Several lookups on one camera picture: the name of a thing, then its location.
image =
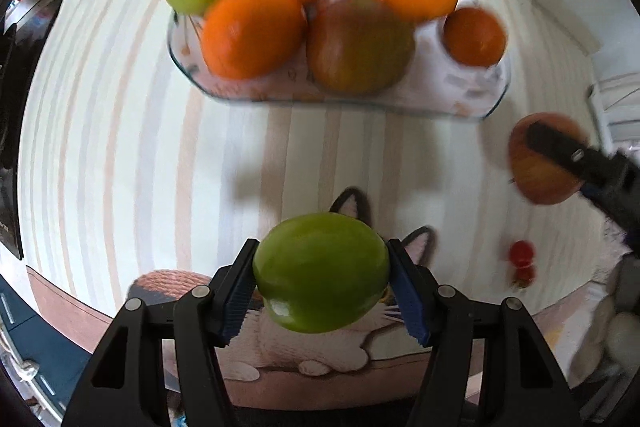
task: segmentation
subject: red apple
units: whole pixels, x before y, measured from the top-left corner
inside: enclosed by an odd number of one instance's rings
[[[520,120],[509,139],[509,163],[516,187],[533,204],[556,204],[575,194],[582,181],[527,147],[529,125],[541,121],[588,145],[587,133],[571,118],[553,112],[538,112]]]

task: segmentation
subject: screw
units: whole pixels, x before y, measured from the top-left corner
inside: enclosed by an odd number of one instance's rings
[[[574,163],[579,162],[582,158],[584,158],[584,151],[582,149],[578,149],[571,155],[571,161]]]
[[[202,299],[209,295],[209,287],[208,286],[196,286],[193,290],[191,290],[191,295],[193,295],[196,299]]]
[[[138,308],[140,308],[140,306],[142,306],[142,301],[140,299],[138,299],[137,297],[129,299],[124,304],[124,307],[127,310],[129,310],[130,312],[137,310]]]
[[[438,294],[440,297],[444,297],[446,299],[452,298],[453,295],[456,294],[456,289],[453,286],[449,286],[448,284],[443,284],[438,287]]]
[[[522,302],[520,299],[516,299],[515,297],[509,297],[507,299],[507,308],[517,311],[522,308]]]

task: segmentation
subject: cherry tomato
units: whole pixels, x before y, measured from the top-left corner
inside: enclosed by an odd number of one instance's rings
[[[520,288],[528,288],[536,278],[536,267],[533,265],[516,268],[513,284]]]
[[[516,241],[509,249],[509,261],[516,268],[531,266],[536,250],[529,241]]]

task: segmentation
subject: fruit bowl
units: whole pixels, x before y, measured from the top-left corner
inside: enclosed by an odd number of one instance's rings
[[[477,3],[478,0],[459,0],[458,5]],[[309,9],[308,18],[313,15],[313,9]],[[195,16],[174,13],[167,41],[178,69],[202,92],[220,100],[359,105],[420,116],[452,114],[485,118],[497,107],[509,86],[508,51],[498,64],[488,69],[462,66],[444,49],[443,24],[441,18],[418,26],[415,55],[402,80],[367,96],[335,94],[318,86],[308,70],[304,46],[287,64],[265,76],[242,81],[215,76],[209,73],[202,57],[202,20]]]

